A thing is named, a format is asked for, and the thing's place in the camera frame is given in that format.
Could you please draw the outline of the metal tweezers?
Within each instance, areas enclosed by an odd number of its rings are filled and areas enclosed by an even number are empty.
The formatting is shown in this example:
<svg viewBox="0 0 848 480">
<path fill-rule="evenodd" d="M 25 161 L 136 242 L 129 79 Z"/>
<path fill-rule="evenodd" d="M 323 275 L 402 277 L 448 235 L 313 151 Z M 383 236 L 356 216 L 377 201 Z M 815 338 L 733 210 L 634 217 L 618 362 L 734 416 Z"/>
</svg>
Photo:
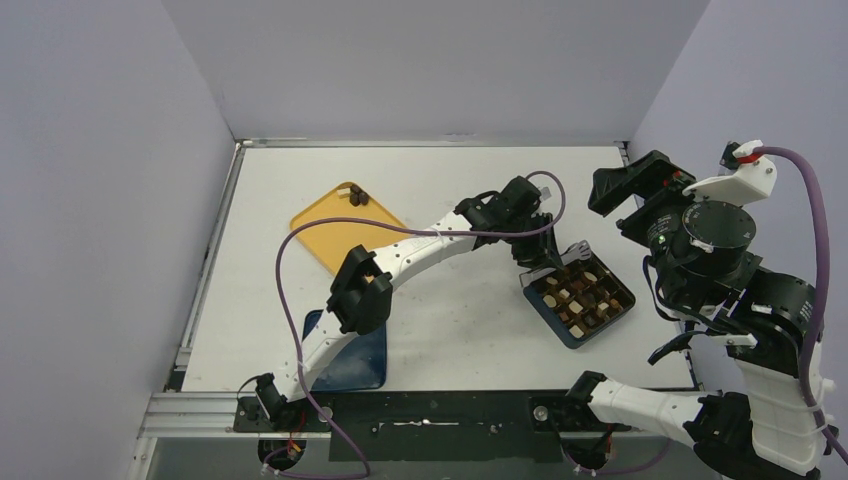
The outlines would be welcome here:
<svg viewBox="0 0 848 480">
<path fill-rule="evenodd" d="M 571 244 L 563 253 L 555 260 L 547 260 L 539 267 L 531 268 L 530 270 L 519 275 L 519 282 L 522 288 L 530 286 L 534 281 L 541 279 L 548 274 L 556 271 L 563 271 L 564 268 L 578 260 L 586 261 L 592 257 L 592 249 L 587 240 L 581 240 Z"/>
</svg>

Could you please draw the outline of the blue chocolate box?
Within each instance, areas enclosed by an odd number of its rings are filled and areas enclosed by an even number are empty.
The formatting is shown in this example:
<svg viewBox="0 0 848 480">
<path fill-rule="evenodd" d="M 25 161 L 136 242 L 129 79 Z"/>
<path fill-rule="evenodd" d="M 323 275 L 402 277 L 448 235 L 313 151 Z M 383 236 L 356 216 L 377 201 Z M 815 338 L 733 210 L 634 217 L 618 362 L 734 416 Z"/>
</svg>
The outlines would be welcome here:
<svg viewBox="0 0 848 480">
<path fill-rule="evenodd" d="M 534 281 L 522 292 L 556 337 L 572 350 L 621 320 L 636 304 L 632 291 L 594 254 Z M 556 298 L 555 308 L 545 305 L 546 295 Z M 571 336 L 572 326 L 583 330 L 581 339 Z"/>
</svg>

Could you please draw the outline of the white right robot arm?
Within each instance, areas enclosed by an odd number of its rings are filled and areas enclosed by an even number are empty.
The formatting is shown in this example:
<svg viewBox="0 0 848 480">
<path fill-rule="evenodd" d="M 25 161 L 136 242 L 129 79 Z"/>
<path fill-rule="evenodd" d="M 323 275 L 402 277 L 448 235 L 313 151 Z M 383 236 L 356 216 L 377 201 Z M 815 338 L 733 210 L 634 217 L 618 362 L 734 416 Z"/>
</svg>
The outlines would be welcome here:
<svg viewBox="0 0 848 480">
<path fill-rule="evenodd" d="M 838 435 L 823 408 L 833 385 L 819 373 L 825 283 L 769 270 L 750 251 L 757 227 L 747 206 L 775 187 L 772 150 L 733 142 L 721 163 L 720 175 L 699 180 L 654 150 L 595 171 L 588 206 L 608 215 L 642 201 L 618 229 L 647 249 L 642 270 L 659 315 L 683 323 L 650 362 L 706 337 L 738 368 L 743 390 L 681 395 L 587 371 L 567 392 L 566 414 L 581 428 L 662 435 L 726 478 L 816 479 Z"/>
</svg>

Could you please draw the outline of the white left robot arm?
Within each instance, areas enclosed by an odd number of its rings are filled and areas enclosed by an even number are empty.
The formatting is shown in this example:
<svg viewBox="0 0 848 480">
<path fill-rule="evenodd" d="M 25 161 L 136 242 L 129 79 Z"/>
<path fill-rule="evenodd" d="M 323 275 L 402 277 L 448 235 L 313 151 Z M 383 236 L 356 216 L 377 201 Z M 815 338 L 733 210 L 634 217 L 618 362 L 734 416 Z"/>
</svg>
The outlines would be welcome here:
<svg viewBox="0 0 848 480">
<path fill-rule="evenodd" d="M 465 198 L 425 229 L 401 228 L 401 240 L 373 250 L 354 246 L 330 285 L 327 317 L 306 334 L 292 326 L 291 357 L 257 377 L 260 417 L 276 430 L 291 427 L 298 401 L 310 397 L 324 369 L 355 338 L 387 322 L 393 294 L 446 259 L 504 241 L 522 268 L 562 268 L 555 226 L 566 206 L 554 214 L 542 212 L 543 193 L 532 177 L 517 176 L 500 191 Z"/>
</svg>

